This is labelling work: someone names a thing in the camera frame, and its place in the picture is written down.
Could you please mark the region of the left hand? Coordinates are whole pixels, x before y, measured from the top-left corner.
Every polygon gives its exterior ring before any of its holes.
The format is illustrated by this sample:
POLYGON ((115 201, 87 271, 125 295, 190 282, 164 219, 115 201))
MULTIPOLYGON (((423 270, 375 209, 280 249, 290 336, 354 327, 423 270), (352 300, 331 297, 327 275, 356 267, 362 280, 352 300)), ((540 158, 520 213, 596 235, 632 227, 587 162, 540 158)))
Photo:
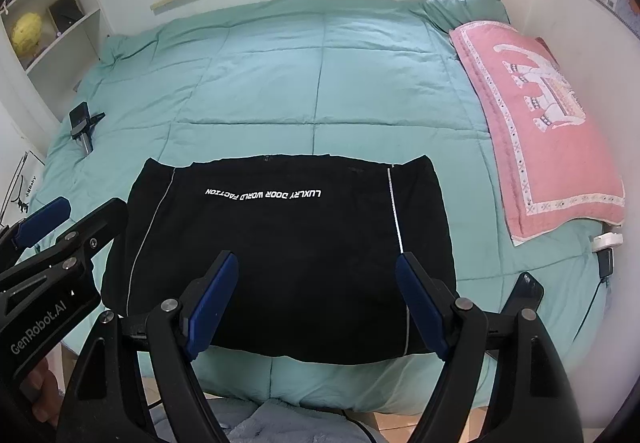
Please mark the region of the left hand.
POLYGON ((58 381, 49 368, 47 359, 43 359, 28 374, 26 383, 37 392, 32 401, 32 413, 40 423, 58 424, 63 396, 58 389, 58 381))

